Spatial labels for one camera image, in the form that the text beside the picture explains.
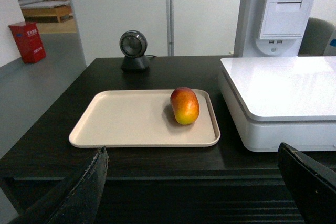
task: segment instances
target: plastic tray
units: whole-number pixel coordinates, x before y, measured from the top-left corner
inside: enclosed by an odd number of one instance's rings
[[[220,131],[208,93],[193,90],[200,115],[190,125],[176,122],[173,90],[122,90],[98,93],[69,135],[75,147],[204,147]]]

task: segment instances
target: gray floor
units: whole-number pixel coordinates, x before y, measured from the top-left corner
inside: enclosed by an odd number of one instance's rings
[[[46,58],[17,59],[0,68],[0,158],[85,69],[77,34],[42,34]],[[0,223],[17,212],[0,190]]]

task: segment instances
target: red-yellow mango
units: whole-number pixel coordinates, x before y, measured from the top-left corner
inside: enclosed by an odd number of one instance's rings
[[[199,116],[199,103],[196,94],[190,88],[179,87],[170,96],[170,104],[179,124],[188,125]]]

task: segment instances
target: red box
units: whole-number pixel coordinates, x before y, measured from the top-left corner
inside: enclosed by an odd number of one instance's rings
[[[46,56],[36,22],[20,22],[9,26],[24,63],[36,63]]]

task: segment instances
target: white scale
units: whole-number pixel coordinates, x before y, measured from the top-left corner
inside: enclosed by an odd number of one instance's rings
[[[244,146],[336,150],[336,57],[298,57],[313,0],[241,0],[219,87]]]

